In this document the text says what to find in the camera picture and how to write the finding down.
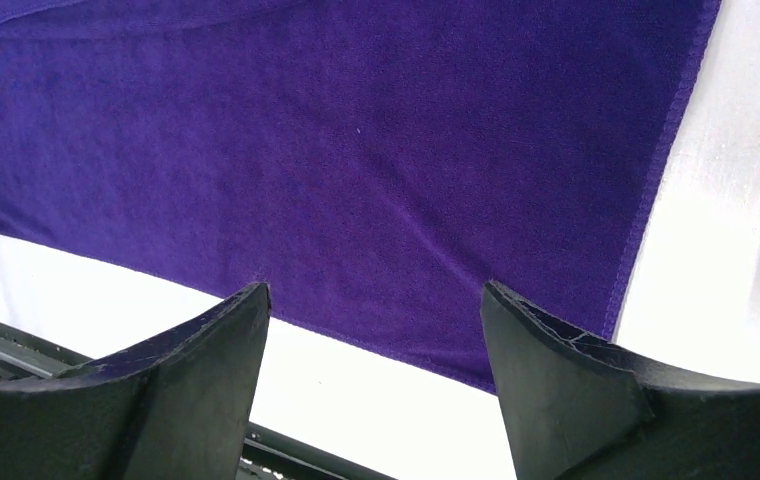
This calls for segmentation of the purple towel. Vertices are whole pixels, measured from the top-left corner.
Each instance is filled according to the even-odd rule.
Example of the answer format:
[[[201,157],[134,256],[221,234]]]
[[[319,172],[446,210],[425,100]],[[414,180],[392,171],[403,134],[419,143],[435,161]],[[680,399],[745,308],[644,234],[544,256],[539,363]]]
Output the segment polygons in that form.
[[[716,1],[0,1],[0,234],[492,391],[615,330]]]

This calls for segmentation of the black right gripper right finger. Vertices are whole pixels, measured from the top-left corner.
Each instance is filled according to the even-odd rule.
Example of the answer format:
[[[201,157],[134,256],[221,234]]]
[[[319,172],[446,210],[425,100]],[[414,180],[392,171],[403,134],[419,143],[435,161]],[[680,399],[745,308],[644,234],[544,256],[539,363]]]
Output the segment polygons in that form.
[[[480,316],[520,479],[760,479],[760,384],[650,359],[485,284]]]

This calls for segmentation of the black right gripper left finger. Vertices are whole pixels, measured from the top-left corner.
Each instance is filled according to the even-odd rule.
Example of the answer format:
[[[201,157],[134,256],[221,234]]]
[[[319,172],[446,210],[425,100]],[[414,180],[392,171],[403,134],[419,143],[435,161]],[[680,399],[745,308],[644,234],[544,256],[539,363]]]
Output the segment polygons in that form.
[[[232,479],[271,311],[252,283],[204,313],[89,360],[0,323],[47,378],[0,382],[0,479]]]

